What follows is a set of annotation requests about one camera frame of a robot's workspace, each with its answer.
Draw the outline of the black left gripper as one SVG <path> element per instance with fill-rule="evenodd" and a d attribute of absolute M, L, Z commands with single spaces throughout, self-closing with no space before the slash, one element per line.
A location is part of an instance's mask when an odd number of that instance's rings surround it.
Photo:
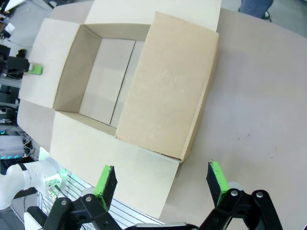
<path fill-rule="evenodd" d="M 26 49 L 18 50 L 17 57 L 9 56 L 6 62 L 7 76 L 13 79 L 22 79 L 25 72 L 35 75 L 41 75 L 43 67 L 38 64 L 30 64 L 25 59 L 27 54 Z"/>

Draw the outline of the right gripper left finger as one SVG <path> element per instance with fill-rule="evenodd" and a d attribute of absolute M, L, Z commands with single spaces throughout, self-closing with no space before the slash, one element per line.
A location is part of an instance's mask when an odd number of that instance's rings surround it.
<path fill-rule="evenodd" d="M 92 223 L 97 230 L 119 230 L 120 226 L 109 214 L 117 179 L 114 166 L 105 166 L 93 193 L 75 201 L 67 197 L 55 200 L 44 230 L 79 230 L 83 224 Z"/>

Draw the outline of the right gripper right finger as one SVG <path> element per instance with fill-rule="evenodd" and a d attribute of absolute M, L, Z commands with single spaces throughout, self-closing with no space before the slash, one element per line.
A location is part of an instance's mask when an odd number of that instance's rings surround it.
<path fill-rule="evenodd" d="M 208 163 L 206 180 L 214 209 L 199 226 L 200 230 L 225 230 L 232 219 L 241 219 L 249 230 L 281 230 L 283 227 L 265 190 L 247 194 L 231 188 L 216 161 Z"/>

